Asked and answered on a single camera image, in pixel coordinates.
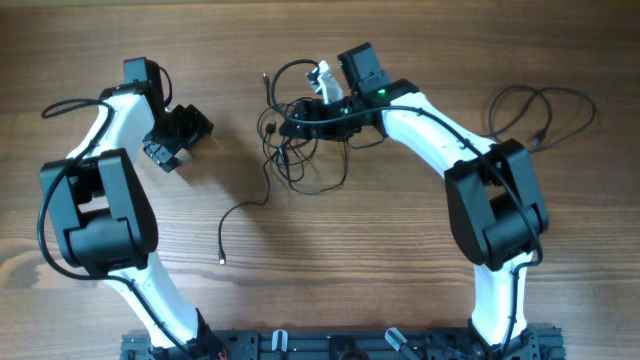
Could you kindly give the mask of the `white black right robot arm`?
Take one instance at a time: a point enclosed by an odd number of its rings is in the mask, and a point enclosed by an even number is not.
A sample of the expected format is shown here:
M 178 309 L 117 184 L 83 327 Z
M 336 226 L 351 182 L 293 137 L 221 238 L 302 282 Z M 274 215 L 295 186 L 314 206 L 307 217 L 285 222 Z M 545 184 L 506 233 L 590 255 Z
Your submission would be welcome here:
M 524 279 L 543 258 L 549 216 L 528 151 L 497 143 L 444 115 L 406 79 L 393 81 L 365 42 L 337 57 L 350 92 L 330 66 L 306 75 L 315 98 L 283 111 L 286 139 L 346 143 L 364 127 L 416 153 L 445 182 L 452 236 L 474 265 L 473 329 L 493 350 L 507 351 L 526 328 Z

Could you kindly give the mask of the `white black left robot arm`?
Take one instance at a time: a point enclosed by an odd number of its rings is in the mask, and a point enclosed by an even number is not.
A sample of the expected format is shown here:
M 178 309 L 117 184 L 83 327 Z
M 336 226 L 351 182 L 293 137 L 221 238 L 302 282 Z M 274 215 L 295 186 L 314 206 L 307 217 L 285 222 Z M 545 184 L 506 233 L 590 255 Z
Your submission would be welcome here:
M 144 151 L 163 171 L 174 170 L 177 153 L 213 125 L 192 105 L 172 105 L 170 78 L 156 62 L 133 58 L 123 70 L 123 84 L 98 98 L 63 100 L 41 113 L 99 109 L 80 145 L 40 170 L 39 248 L 63 276 L 103 281 L 120 293 L 147 329 L 146 349 L 128 358 L 214 358 L 224 347 L 161 263 L 156 218 L 134 169 Z

